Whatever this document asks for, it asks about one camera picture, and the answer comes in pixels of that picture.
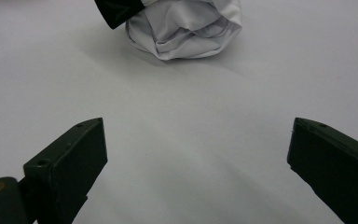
wrinkled fabric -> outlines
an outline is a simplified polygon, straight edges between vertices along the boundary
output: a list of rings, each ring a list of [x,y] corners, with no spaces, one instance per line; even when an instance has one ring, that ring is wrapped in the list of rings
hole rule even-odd
[[[131,44],[161,60],[221,52],[241,31],[240,0],[159,0],[129,19]]]

white tabletop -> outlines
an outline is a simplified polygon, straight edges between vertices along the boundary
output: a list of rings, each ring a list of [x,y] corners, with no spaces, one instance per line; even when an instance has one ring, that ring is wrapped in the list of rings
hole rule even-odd
[[[296,117],[358,140],[358,1],[242,0],[221,54],[161,62],[92,0],[0,0],[0,177],[103,117],[74,223],[342,223],[286,162]]]

